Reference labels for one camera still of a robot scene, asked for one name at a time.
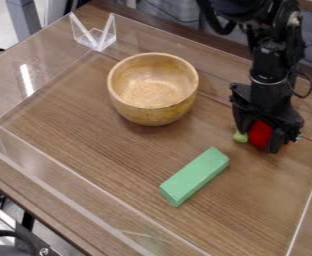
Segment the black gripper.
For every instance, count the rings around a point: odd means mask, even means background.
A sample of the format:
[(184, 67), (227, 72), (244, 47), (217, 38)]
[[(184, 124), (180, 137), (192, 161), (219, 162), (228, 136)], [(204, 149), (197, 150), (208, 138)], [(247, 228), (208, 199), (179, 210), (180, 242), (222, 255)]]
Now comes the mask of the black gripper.
[(262, 120), (272, 127), (266, 151), (276, 154), (290, 141), (296, 142), (304, 120), (292, 106), (296, 76), (290, 74), (280, 80), (251, 78), (251, 84), (232, 83), (230, 86), (232, 114), (239, 132), (246, 134), (251, 124)]

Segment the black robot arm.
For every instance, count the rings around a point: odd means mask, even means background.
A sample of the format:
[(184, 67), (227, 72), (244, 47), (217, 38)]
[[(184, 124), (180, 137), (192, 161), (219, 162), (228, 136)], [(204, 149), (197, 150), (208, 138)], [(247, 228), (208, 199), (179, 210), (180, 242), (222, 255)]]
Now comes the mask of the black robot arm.
[(304, 119), (291, 98), (304, 58), (303, 16), (298, 0), (196, 0), (212, 30), (240, 29), (252, 55), (250, 84), (230, 85), (235, 137), (268, 153), (300, 137)]

